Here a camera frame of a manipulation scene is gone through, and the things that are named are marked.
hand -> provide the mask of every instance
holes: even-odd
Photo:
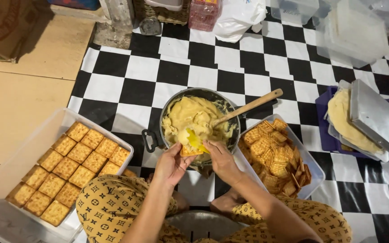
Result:
[[[177,142],[160,156],[151,183],[162,183],[166,188],[173,190],[181,180],[187,167],[197,157],[197,155],[181,157],[179,154],[181,148],[181,143]]]
[[[203,141],[204,146],[211,153],[214,172],[230,186],[236,185],[244,173],[238,168],[232,154],[217,141]]]

white plastic bag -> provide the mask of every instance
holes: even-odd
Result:
[[[223,0],[222,14],[213,33],[220,41],[235,43],[252,25],[252,30],[259,32],[266,14],[265,0]]]

wicker basket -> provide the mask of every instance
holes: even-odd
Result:
[[[147,17],[156,17],[160,22],[186,25],[188,22],[190,0],[183,0],[181,11],[175,12],[163,7],[152,7],[143,0],[133,0],[136,18],[141,21]]]

leg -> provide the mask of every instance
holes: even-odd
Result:
[[[352,230],[343,215],[338,213],[332,207],[323,203],[302,199],[290,199],[277,197],[292,211],[294,211],[303,221],[305,221],[315,232],[324,240],[324,242],[350,242],[352,240]],[[267,225],[262,221],[262,217],[251,207],[249,203],[236,205],[230,209],[232,203],[224,205],[215,205],[224,215],[231,215],[235,221],[251,225],[233,235],[223,239],[222,242],[277,242],[275,236],[271,234]]]
[[[139,214],[148,188],[142,178],[118,175],[103,175],[86,185],[76,201],[76,210],[88,240],[119,242]],[[177,210],[177,201],[171,198],[167,215]],[[159,242],[184,243],[185,236],[164,223]]]

person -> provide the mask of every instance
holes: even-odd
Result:
[[[276,197],[240,171],[219,142],[204,141],[214,172],[232,188],[213,200],[213,212],[248,224],[220,242],[226,243],[345,243],[352,230],[332,207],[309,200]],[[76,201],[79,220],[90,243],[187,243],[165,216],[188,210],[176,191],[196,156],[181,157],[178,142],[158,159],[154,176],[102,175],[86,185]],[[196,243],[218,243],[199,239]]]

